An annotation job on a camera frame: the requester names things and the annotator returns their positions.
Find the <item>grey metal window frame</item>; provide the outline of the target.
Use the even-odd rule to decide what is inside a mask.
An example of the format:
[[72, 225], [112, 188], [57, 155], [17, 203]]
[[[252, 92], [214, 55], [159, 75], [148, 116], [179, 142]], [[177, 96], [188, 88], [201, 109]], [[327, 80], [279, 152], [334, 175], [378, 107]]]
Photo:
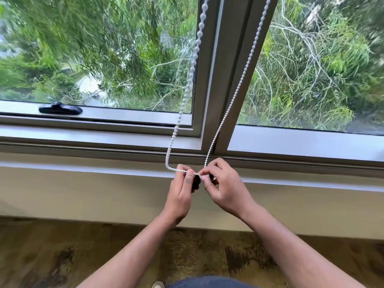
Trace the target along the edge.
[[[262, 1], [224, 2], [212, 29], [215, 42], [208, 54], [208, 69], [203, 69], [203, 117], [198, 134], [180, 132], [175, 140], [171, 163], [203, 165], [215, 131], [230, 105], [235, 81], [240, 79], [246, 50], [251, 49], [251, 34], [262, 14]], [[348, 134], [262, 126], [236, 125], [251, 71], [257, 65], [262, 45], [257, 45], [237, 98], [213, 146], [213, 158], [222, 157], [232, 167], [311, 174], [354, 175], [384, 179], [384, 136]], [[92, 159], [111, 159], [149, 163], [165, 162], [170, 127], [162, 130], [127, 124], [125, 131], [110, 131], [109, 125], [87, 129], [61, 127], [69, 120], [12, 122], [0, 124], [0, 154], [33, 154]]]

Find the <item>person's dark blue trousers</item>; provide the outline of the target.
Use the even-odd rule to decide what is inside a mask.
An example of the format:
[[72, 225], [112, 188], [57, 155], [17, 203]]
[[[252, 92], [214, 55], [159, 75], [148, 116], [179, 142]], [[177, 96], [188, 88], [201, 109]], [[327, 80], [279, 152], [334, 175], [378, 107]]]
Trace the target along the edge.
[[239, 280], [222, 276], [189, 277], [174, 283], [166, 284], [165, 288], [259, 288]]

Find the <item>person's right forearm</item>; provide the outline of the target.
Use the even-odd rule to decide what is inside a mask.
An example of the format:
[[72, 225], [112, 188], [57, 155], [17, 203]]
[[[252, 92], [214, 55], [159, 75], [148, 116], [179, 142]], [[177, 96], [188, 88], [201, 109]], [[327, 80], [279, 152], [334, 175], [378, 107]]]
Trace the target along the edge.
[[242, 205], [239, 217], [262, 239], [294, 288], [366, 288], [257, 203]]

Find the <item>person's left hand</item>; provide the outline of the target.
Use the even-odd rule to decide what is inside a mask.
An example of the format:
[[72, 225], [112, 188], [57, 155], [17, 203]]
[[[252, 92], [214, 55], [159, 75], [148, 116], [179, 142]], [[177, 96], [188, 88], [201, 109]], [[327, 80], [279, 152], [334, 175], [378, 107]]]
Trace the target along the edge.
[[[188, 214], [191, 206], [192, 194], [184, 194], [184, 178], [187, 170], [192, 170], [186, 165], [179, 164], [174, 179], [170, 184], [169, 193], [161, 217], [165, 218], [172, 228], [176, 227]], [[195, 174], [194, 188], [199, 189], [201, 179]]]

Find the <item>person's right hand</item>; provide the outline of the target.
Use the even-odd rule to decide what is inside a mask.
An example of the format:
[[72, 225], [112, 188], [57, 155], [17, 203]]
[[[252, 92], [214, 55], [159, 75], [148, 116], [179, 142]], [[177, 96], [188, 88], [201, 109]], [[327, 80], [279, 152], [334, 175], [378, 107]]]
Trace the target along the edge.
[[220, 208], [245, 223], [260, 212], [261, 206], [254, 201], [239, 174], [224, 159], [215, 159], [207, 166], [218, 166], [223, 170], [220, 178], [201, 176], [206, 191]]

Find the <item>green trees outside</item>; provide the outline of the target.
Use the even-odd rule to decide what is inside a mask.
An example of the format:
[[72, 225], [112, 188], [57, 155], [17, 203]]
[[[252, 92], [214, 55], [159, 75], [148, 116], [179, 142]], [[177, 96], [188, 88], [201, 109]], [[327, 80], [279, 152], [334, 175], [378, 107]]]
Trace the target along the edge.
[[[0, 100], [178, 112], [202, 0], [0, 0]], [[237, 124], [384, 135], [384, 0], [278, 0]]]

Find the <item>person's left forearm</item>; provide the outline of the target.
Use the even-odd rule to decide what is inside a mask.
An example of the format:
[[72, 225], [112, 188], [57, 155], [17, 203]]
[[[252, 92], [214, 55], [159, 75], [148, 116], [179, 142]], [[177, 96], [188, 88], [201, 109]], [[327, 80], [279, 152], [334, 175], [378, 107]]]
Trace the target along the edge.
[[121, 251], [76, 288], [135, 288], [163, 242], [181, 220], [162, 212]]

